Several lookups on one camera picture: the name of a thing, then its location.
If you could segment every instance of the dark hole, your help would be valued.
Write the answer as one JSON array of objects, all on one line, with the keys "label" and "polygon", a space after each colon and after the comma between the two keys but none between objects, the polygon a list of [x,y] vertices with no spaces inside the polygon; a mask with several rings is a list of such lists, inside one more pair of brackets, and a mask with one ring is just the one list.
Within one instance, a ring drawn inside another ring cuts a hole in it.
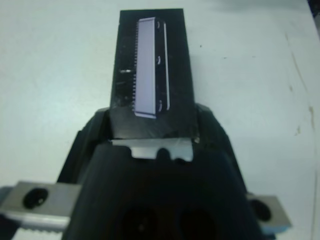
[{"label": "dark hole", "polygon": [[216,226],[206,211],[202,209],[186,210],[181,214],[180,227],[186,240],[214,240]]},{"label": "dark hole", "polygon": [[126,240],[154,239],[157,227],[157,215],[150,208],[135,206],[125,213],[122,220],[122,232]]},{"label": "dark hole", "polygon": [[271,211],[262,201],[253,199],[250,201],[250,205],[259,220],[267,222],[271,219]]},{"label": "dark hole", "polygon": [[44,188],[34,188],[29,191],[24,199],[23,205],[27,209],[34,209],[35,207],[41,206],[47,199],[49,192]]}]

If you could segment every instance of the screw hole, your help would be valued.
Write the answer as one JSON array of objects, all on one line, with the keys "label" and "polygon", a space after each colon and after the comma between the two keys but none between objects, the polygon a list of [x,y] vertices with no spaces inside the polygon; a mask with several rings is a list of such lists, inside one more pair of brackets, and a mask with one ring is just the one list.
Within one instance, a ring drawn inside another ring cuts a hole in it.
[{"label": "screw hole", "polygon": [[254,211],[255,216],[263,221],[267,222],[271,219],[271,211],[269,207],[264,204],[262,201],[253,199],[250,201],[250,205]]},{"label": "screw hole", "polygon": [[23,206],[27,209],[34,209],[41,206],[48,198],[49,192],[45,188],[34,188],[23,198]]}]

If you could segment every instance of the white table surface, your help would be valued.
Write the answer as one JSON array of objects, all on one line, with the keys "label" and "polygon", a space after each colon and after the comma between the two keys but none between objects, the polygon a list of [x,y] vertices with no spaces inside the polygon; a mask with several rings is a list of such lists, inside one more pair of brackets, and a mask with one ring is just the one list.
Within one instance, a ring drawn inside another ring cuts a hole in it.
[{"label": "white table surface", "polygon": [[320,43],[305,0],[1,0],[0,186],[57,180],[109,105],[119,11],[145,8],[184,8],[195,99],[248,189],[283,204],[293,228],[278,239],[319,239]]}]

